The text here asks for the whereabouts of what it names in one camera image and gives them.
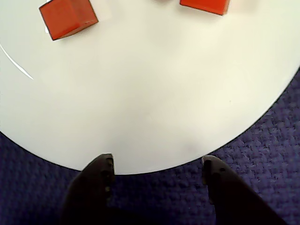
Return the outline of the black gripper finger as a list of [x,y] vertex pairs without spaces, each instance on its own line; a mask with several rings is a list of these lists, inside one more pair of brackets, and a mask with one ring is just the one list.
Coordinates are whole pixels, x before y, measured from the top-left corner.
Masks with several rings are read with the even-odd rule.
[[107,207],[114,181],[114,162],[110,153],[93,159],[71,182],[60,216],[61,225],[107,225]]
[[286,222],[224,161],[202,157],[202,182],[217,225],[285,225]]

